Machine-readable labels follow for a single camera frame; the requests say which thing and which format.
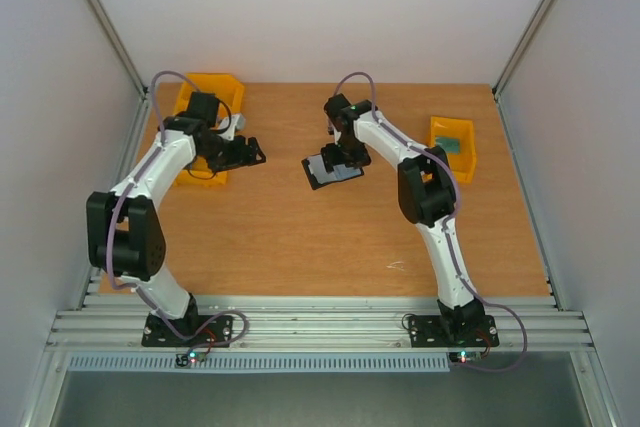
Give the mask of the black card holder wallet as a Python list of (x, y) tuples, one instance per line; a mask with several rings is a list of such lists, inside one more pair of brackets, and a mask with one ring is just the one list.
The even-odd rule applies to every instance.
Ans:
[(344, 164), (338, 164), (336, 166), (336, 176), (329, 176), (325, 171), (320, 154), (306, 157), (301, 161), (301, 165), (312, 190), (318, 190), (331, 184), (345, 182), (364, 175), (364, 170), (362, 168), (357, 168), (357, 177), (344, 178), (341, 175), (341, 166)]

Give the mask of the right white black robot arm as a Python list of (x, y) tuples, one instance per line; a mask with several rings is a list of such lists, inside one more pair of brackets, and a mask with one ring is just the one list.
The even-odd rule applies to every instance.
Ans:
[(449, 345), (473, 336), (485, 317), (456, 238), (458, 187), (445, 151), (416, 143), (372, 106), (330, 97), (324, 112), (334, 140), (303, 161), (310, 185), (318, 189), (360, 177), (376, 151), (395, 170), (397, 198), (405, 219), (426, 245), (438, 286), (440, 331)]

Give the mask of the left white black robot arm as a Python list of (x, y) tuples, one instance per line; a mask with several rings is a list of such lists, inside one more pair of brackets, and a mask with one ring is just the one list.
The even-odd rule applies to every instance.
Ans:
[(175, 179), (198, 159), (213, 174), (264, 163), (257, 139), (241, 133), (245, 123), (215, 94), (194, 91), (185, 110), (160, 118), (151, 147), (133, 170), (86, 202), (91, 265), (105, 272), (113, 289), (137, 294), (163, 334), (179, 345), (195, 342), (207, 323), (194, 296), (170, 272), (158, 209)]

